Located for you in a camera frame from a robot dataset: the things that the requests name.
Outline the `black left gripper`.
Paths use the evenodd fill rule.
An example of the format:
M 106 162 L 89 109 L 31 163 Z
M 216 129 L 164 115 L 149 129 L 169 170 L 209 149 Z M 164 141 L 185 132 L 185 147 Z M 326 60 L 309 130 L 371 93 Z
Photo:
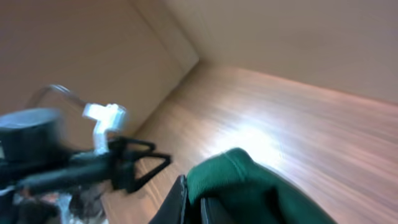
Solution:
M 152 152 L 155 150 L 153 142 L 116 137 L 108 141 L 108 148 L 111 153 L 111 185 L 114 190 L 125 190 L 129 194 L 141 189 L 171 164 L 169 154 Z M 135 162 L 145 157 L 163 159 L 164 161 L 137 179 L 135 177 Z

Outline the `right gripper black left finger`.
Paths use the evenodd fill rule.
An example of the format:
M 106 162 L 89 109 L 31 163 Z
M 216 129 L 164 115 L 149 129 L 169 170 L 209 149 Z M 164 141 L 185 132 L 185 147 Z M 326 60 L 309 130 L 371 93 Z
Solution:
M 149 224 L 186 224 L 186 217 L 187 179 L 180 175 Z

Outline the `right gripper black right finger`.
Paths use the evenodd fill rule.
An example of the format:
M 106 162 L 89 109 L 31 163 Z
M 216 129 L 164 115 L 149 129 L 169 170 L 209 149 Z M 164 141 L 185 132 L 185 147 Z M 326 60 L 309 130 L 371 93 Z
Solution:
M 227 212 L 221 202 L 214 197 L 200 200 L 202 224 L 235 224 L 232 216 Z

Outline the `dark green cloth garment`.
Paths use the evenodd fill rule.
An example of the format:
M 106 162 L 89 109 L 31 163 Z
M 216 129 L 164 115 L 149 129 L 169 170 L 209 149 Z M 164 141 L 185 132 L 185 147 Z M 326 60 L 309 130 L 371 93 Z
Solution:
M 334 223 L 327 212 L 280 175 L 254 162 L 241 148 L 211 157 L 187 175 L 190 205 L 217 198 L 236 223 Z

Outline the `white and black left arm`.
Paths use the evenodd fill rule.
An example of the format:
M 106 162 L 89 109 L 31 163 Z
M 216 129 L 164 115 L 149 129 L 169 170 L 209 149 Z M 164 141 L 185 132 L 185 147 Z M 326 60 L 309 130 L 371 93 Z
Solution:
M 50 108 L 1 117 L 1 223 L 15 223 L 15 195 L 91 187 L 105 180 L 133 193 L 171 163 L 155 144 L 123 136 L 105 141 L 104 152 L 78 152 L 60 143 L 60 113 Z

